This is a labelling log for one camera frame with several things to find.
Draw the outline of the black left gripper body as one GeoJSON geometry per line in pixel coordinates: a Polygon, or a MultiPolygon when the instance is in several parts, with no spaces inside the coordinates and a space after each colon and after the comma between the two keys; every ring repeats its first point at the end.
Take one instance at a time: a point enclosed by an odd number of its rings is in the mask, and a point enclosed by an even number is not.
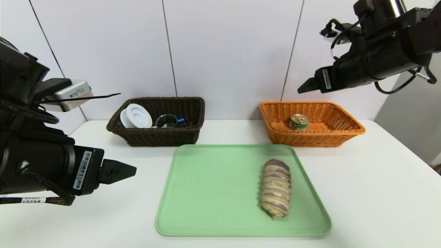
{"type": "Polygon", "coordinates": [[[104,151],[75,145],[66,135],[13,137],[13,193],[36,193],[58,186],[74,196],[98,188],[104,151]]]}

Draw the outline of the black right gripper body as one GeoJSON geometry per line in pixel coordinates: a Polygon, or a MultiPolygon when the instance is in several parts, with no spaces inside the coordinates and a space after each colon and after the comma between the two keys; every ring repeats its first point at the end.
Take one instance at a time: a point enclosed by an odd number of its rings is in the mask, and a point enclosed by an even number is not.
{"type": "Polygon", "coordinates": [[[321,93],[340,91],[362,85],[363,58],[337,59],[332,66],[315,72],[321,93]]]}

